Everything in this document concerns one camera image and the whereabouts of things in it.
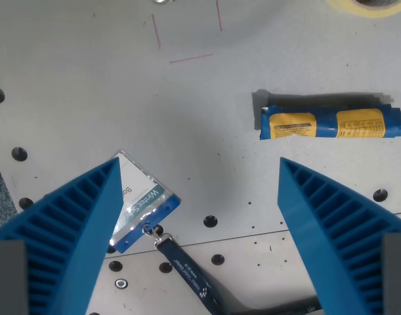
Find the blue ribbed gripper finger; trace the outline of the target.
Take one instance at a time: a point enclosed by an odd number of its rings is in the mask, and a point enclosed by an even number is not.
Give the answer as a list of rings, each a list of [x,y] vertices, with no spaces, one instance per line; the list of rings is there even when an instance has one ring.
[[[401,232],[401,219],[284,157],[277,204],[323,311],[384,314],[381,244]]]
[[[123,207],[119,159],[47,194],[0,227],[22,241],[30,314],[84,314]]]

